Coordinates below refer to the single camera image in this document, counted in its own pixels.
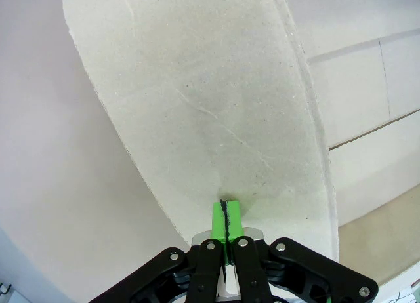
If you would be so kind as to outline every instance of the green object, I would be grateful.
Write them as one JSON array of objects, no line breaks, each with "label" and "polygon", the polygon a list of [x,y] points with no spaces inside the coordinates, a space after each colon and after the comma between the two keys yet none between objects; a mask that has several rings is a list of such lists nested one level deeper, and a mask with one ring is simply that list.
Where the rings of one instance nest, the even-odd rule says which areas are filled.
[{"label": "green object", "polygon": [[224,258],[229,264],[229,243],[243,236],[241,208],[239,201],[220,201],[213,204],[211,238],[217,239],[224,246]]}]

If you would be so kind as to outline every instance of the screw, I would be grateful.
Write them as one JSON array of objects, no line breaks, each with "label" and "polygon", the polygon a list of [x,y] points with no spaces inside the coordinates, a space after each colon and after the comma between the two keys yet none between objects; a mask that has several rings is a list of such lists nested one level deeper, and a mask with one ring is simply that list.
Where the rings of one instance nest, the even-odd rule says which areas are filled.
[{"label": "screw", "polygon": [[370,289],[368,287],[361,287],[359,290],[359,294],[360,296],[363,296],[365,298],[370,294]]},{"label": "screw", "polygon": [[276,250],[278,250],[279,252],[282,252],[286,249],[286,245],[284,245],[283,243],[278,243],[276,245]]},{"label": "screw", "polygon": [[248,241],[246,239],[240,239],[238,242],[239,246],[247,246],[248,245]]},{"label": "screw", "polygon": [[179,255],[174,252],[173,254],[171,254],[170,258],[171,260],[177,260],[179,258]]}]

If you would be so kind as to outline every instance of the crease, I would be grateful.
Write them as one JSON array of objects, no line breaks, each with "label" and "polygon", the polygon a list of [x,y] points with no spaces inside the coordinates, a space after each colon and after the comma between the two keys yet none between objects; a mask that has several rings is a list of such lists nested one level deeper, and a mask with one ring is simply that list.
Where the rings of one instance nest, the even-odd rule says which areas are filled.
[{"label": "crease", "polygon": [[214,114],[213,112],[207,110],[206,108],[202,107],[202,106],[197,106],[194,103],[192,103],[190,101],[189,98],[187,98],[180,90],[178,90],[175,86],[174,89],[178,92],[179,96],[192,108],[194,108],[197,111],[200,111],[208,116],[211,116],[212,118],[214,118],[217,123],[223,127],[223,129],[228,132],[234,139],[236,139],[236,141],[238,141],[242,146],[244,146],[245,148],[247,148],[250,152],[253,152],[260,160],[261,162],[264,163],[264,165],[270,169],[271,171],[274,171],[273,167],[268,164],[268,162],[264,159],[265,156],[263,153],[261,153],[260,151],[258,151],[257,149],[255,149],[254,147],[250,146],[245,140],[242,140],[236,133],[234,133],[229,127],[227,127],[224,123],[222,123],[219,119],[219,117]]},{"label": "crease", "polygon": [[130,1],[129,0],[124,0],[125,5],[127,6],[129,12],[130,12],[130,17],[131,17],[131,29],[133,31],[133,36],[135,36],[135,16],[134,16],[134,11],[133,8],[131,7]]}]

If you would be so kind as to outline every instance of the black strip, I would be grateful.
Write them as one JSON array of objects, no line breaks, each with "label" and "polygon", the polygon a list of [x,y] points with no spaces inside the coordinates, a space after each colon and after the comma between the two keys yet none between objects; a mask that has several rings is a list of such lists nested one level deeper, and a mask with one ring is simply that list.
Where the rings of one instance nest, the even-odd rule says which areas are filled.
[{"label": "black strip", "polygon": [[222,211],[224,214],[224,238],[226,239],[226,255],[228,257],[228,262],[232,262],[232,255],[230,254],[230,244],[229,244],[229,217],[228,217],[228,202],[221,199],[220,204],[222,206]]}]

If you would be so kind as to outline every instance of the silver screw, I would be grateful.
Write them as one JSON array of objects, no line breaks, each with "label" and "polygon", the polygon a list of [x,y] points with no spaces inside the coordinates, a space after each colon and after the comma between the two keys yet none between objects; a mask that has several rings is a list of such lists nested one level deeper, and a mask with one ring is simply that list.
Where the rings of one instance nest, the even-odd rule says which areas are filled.
[{"label": "silver screw", "polygon": [[179,255],[174,252],[173,254],[171,254],[170,258],[171,260],[177,260],[179,258]]},{"label": "silver screw", "polygon": [[359,290],[359,294],[360,296],[363,296],[365,298],[370,294],[370,289],[368,287],[361,287]]},{"label": "silver screw", "polygon": [[284,245],[283,243],[278,243],[276,245],[276,250],[278,250],[279,252],[282,252],[286,249],[286,245]]},{"label": "silver screw", "polygon": [[247,246],[248,245],[248,241],[246,239],[240,239],[238,242],[239,246]]}]

